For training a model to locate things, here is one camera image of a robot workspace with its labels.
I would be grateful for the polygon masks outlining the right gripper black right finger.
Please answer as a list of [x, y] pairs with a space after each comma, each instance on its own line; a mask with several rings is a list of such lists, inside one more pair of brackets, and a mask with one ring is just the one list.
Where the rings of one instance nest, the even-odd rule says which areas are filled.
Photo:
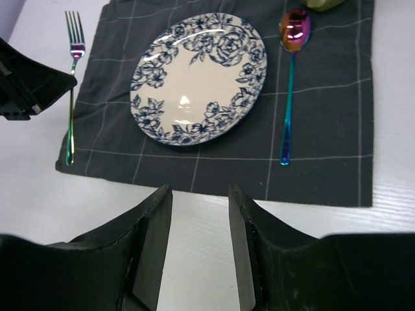
[[414, 234], [309, 236], [232, 183], [229, 220], [241, 310], [413, 310]]

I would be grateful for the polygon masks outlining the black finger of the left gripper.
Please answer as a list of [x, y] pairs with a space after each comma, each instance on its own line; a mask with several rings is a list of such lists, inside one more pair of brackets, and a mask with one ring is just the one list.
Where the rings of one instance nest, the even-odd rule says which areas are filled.
[[77, 85], [74, 76], [27, 58], [1, 40], [1, 116], [28, 121]]

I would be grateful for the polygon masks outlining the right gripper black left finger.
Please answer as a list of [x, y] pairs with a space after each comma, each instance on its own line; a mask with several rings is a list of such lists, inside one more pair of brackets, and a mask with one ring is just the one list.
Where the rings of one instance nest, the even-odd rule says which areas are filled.
[[2, 310], [155, 310], [171, 228], [172, 190], [69, 242], [1, 235]]

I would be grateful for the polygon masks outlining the iridescent green fork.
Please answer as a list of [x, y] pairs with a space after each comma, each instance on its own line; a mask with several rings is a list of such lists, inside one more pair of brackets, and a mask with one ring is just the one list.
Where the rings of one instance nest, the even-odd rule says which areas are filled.
[[[67, 31], [69, 36], [69, 53], [73, 60], [70, 75], [74, 77], [78, 61], [81, 58], [83, 58], [86, 53], [84, 31], [82, 28], [82, 22], [78, 11], [65, 11], [65, 22], [67, 25]], [[67, 148], [65, 155], [65, 163], [68, 166], [73, 164], [75, 153], [75, 140], [73, 131], [74, 105], [74, 87], [72, 87], [69, 93], [69, 120], [67, 129]]]

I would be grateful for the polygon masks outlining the dark grey checked cloth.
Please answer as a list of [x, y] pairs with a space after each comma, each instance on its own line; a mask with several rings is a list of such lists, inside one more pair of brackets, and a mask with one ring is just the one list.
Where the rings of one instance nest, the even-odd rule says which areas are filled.
[[[232, 182], [253, 198], [339, 207], [372, 205], [373, 1], [311, 12], [312, 34], [296, 57], [292, 150], [279, 163], [289, 54], [278, 23], [296, 1], [111, 1], [102, 9], [75, 117], [75, 162], [57, 171], [127, 184], [225, 196]], [[148, 138], [130, 114], [129, 85], [140, 54], [167, 27], [224, 12], [262, 35], [269, 70], [243, 121], [200, 146]]]

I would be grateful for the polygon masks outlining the blue white patterned plate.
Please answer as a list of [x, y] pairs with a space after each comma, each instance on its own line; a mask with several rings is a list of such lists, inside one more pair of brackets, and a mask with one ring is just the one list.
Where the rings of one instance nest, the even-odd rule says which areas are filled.
[[132, 75], [130, 111], [159, 143], [204, 143], [249, 113], [266, 75], [265, 44], [249, 22], [200, 14], [169, 27], [143, 53]]

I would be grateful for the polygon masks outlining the pale yellow cup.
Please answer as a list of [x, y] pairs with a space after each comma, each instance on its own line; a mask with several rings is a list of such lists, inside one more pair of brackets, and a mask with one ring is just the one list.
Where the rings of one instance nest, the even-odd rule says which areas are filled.
[[344, 3], [345, 0], [300, 0], [300, 3], [315, 12], [325, 12]]

